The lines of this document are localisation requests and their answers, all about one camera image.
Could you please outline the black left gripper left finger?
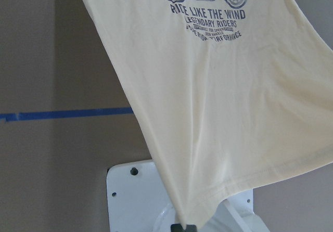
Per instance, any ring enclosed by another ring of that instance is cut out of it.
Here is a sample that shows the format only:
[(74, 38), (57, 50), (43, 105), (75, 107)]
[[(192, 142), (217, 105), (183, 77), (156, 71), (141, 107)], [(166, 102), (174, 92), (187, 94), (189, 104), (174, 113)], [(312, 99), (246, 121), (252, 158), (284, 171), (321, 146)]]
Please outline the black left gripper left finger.
[(181, 224), (172, 224), (170, 226), (171, 232), (183, 232), (184, 229)]

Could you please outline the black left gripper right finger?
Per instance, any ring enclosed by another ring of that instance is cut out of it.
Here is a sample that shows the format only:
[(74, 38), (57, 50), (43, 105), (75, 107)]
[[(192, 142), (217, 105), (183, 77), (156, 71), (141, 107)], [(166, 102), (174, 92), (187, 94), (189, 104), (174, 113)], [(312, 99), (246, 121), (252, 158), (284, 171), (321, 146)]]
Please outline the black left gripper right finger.
[(197, 226), (196, 225), (186, 225), (186, 232), (197, 232)]

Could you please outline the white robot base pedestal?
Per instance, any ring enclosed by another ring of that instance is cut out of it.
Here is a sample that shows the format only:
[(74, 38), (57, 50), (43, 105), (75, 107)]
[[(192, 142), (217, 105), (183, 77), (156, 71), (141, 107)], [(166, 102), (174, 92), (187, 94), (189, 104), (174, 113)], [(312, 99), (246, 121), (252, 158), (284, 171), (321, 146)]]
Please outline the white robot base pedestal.
[[(110, 231), (171, 231), (175, 209), (152, 160), (118, 164), (106, 177)], [(253, 210), (253, 191), (221, 202), (200, 231), (268, 231)]]

